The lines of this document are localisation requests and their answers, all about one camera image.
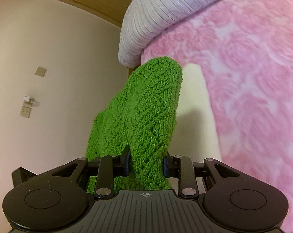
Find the lavender striped duvet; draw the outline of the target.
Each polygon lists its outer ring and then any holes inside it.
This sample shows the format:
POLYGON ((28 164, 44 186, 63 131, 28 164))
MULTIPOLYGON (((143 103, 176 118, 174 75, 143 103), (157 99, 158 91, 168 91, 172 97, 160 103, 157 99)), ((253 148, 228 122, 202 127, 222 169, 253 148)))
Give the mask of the lavender striped duvet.
POLYGON ((140 64, 147 45, 170 26, 220 0, 133 0, 121 27, 119 62, 128 68, 140 64))

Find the white mattress sheet edge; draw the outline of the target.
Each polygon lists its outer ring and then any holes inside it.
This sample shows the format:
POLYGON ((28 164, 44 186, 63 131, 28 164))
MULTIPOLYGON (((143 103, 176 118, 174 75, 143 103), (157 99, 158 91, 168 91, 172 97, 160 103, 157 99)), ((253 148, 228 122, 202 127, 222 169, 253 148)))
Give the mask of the white mattress sheet edge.
POLYGON ((206 158, 222 160, 215 118, 202 69, 197 64, 188 63, 182 72, 177 126, 171 149, 176 154, 183 154, 197 162, 206 158))

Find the pink floral fleece blanket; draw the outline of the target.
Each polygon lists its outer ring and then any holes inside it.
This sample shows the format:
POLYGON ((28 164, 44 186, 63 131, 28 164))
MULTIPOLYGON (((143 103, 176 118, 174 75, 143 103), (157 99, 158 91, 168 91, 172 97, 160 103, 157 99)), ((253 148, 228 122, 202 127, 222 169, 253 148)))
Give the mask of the pink floral fleece blanket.
POLYGON ((222 0, 154 39, 141 62, 201 67, 227 165, 281 190, 293 232, 293 0, 222 0))

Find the wall socket plate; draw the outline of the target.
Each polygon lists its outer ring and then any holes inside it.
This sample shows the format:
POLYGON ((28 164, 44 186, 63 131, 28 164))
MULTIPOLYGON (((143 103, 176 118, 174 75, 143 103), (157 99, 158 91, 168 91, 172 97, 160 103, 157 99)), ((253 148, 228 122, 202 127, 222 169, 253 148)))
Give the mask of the wall socket plate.
POLYGON ((30 107, 27 107, 27 106, 22 106, 21 107, 21 111, 20 111, 20 116, 21 117, 29 118, 30 113, 31 113, 31 108, 30 107))

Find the wall switch plate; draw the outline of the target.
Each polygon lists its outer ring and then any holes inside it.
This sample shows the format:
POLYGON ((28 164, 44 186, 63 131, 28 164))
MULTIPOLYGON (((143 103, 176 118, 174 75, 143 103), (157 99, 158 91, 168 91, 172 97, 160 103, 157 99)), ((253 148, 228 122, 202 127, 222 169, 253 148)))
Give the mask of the wall switch plate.
POLYGON ((37 70, 35 72, 35 75, 40 76, 40 77, 44 77, 45 74, 46 74, 46 72, 47 72, 47 69, 46 68, 43 68, 43 67, 38 66, 37 67, 37 70))

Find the white plug adapter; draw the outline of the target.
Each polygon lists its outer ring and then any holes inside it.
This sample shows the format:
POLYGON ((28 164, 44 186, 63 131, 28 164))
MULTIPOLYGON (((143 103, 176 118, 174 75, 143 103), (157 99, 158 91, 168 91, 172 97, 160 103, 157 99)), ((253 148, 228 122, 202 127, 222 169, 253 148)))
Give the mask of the white plug adapter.
POLYGON ((40 102, 38 102, 34 97, 25 95, 23 97, 23 105, 26 107, 38 107, 40 106, 40 102))

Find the green knitted sweater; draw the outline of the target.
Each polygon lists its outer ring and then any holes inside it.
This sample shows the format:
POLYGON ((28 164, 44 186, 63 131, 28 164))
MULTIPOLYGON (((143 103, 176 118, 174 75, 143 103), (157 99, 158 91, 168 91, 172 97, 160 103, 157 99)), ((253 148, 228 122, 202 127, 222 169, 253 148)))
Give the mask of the green knitted sweater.
POLYGON ((169 57, 150 59, 128 78, 125 87, 97 114, 86 158, 120 155, 130 147, 131 171, 114 180, 115 191, 166 190, 163 158, 177 123, 182 68, 169 57))

